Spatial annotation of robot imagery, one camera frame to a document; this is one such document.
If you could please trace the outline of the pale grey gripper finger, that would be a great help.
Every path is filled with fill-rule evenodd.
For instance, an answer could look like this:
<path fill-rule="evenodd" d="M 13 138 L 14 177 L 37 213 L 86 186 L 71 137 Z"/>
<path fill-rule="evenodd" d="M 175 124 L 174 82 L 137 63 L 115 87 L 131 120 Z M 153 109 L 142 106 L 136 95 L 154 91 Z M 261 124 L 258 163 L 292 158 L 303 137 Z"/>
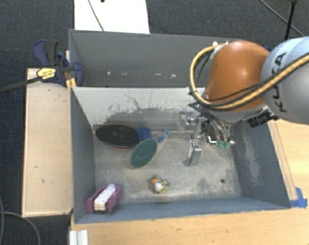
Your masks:
<path fill-rule="evenodd" d="M 187 158 L 183 161 L 184 166 L 191 166 L 193 162 L 193 154 L 194 154 L 194 141 L 189 141 L 189 147 L 187 152 Z"/>
<path fill-rule="evenodd" d="M 197 141 L 192 143 L 192 165 L 198 165 L 201 157 L 202 149 Z"/>

